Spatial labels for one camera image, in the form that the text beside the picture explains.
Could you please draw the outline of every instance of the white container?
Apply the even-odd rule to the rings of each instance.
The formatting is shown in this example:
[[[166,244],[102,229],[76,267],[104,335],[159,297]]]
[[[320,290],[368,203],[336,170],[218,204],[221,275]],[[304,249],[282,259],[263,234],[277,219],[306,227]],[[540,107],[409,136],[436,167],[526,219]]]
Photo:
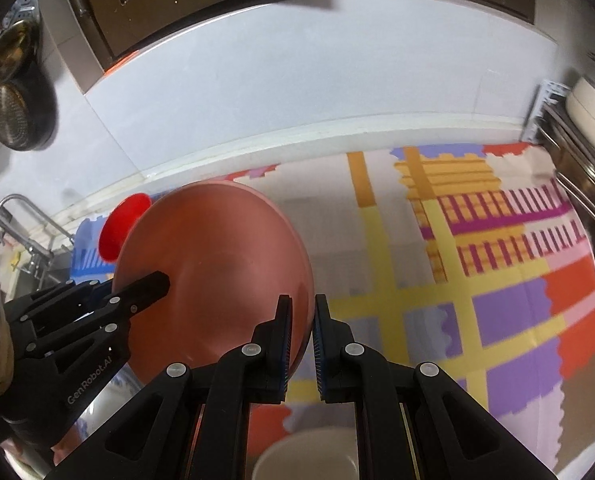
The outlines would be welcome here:
[[[357,434],[319,428],[287,436],[262,453],[252,480],[359,480]]]
[[[566,111],[595,147],[595,87],[586,78],[581,78],[568,95]]]

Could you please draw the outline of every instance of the foam play mat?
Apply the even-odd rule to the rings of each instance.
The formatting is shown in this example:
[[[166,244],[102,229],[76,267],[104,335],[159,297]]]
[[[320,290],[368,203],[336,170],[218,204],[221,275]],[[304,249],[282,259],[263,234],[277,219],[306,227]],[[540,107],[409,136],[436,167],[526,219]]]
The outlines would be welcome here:
[[[400,147],[225,178],[290,218],[356,340],[438,363],[556,473],[595,444],[593,253],[542,148]],[[353,420],[319,401],[309,345],[286,404],[254,410],[267,430],[249,451]]]

